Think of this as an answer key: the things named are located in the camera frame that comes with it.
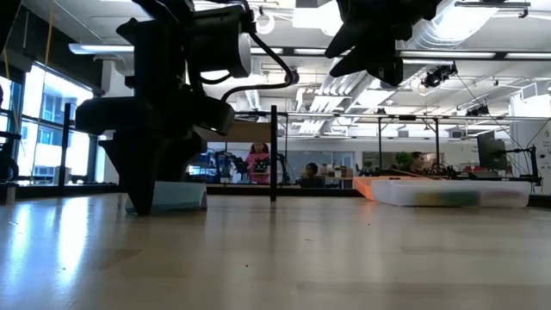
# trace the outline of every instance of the ceiling pipe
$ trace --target ceiling pipe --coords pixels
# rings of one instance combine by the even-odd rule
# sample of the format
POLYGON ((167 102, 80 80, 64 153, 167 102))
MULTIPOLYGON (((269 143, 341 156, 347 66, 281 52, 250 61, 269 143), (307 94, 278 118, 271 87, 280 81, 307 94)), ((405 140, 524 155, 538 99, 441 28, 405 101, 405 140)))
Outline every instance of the ceiling pipe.
POLYGON ((444 0, 431 21, 422 20, 413 27, 408 41, 396 41, 397 49, 456 48, 484 26, 499 9, 457 8, 459 0, 444 0))

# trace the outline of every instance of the person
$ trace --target person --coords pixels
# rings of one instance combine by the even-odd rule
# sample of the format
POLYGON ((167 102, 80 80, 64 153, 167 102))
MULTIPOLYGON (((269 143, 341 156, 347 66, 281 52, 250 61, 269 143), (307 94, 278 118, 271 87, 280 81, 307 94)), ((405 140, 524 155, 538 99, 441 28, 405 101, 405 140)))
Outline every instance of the person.
POLYGON ((403 169, 404 171, 415 173, 415 174, 423 174, 423 165, 424 165, 424 158, 422 152, 412 152, 412 162, 408 167, 405 167, 403 169))
POLYGON ((302 176, 299 185, 304 189, 320 189, 325 186, 325 179, 318 177, 318 166, 315 163, 306 165, 306 174, 302 176))
POLYGON ((258 184, 269 183, 269 171, 256 172, 257 164, 259 161, 269 157, 269 148, 265 143, 253 143, 251 145, 251 151, 249 156, 245 159, 247 164, 247 170, 249 171, 249 179, 258 184))

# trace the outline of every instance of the potted plant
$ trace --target potted plant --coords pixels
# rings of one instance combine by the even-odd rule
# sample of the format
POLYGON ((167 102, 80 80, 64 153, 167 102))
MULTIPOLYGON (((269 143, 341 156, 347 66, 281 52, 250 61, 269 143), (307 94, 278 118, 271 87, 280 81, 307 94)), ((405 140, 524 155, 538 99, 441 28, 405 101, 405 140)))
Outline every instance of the potted plant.
POLYGON ((412 164, 413 156, 409 152, 399 152, 396 154, 396 165, 401 169, 412 164))

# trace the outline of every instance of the man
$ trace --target man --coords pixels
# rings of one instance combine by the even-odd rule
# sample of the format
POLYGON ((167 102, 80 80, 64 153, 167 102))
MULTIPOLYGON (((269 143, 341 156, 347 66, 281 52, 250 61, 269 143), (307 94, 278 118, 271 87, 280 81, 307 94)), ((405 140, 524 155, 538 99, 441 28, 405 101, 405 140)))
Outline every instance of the man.
POLYGON ((412 152, 412 162, 409 167, 406 167, 405 171, 423 174, 424 158, 422 152, 412 152))
POLYGON ((325 179, 316 176, 318 174, 318 166, 315 163, 306 165, 306 175, 303 176, 299 184, 304 189, 322 189, 325 187, 325 179))

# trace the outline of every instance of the woman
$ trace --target woman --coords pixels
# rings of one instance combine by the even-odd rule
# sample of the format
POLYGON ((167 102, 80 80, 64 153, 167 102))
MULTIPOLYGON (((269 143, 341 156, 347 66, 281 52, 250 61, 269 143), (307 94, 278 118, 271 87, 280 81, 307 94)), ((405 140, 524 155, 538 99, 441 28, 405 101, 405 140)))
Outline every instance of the woman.
POLYGON ((253 143, 251 145, 251 152, 245 162, 247 163, 247 170, 249 171, 249 179, 258 184, 268 184, 269 183, 269 171, 255 172, 257 168, 257 163, 260 160, 266 159, 269 157, 269 148, 265 143, 253 143))

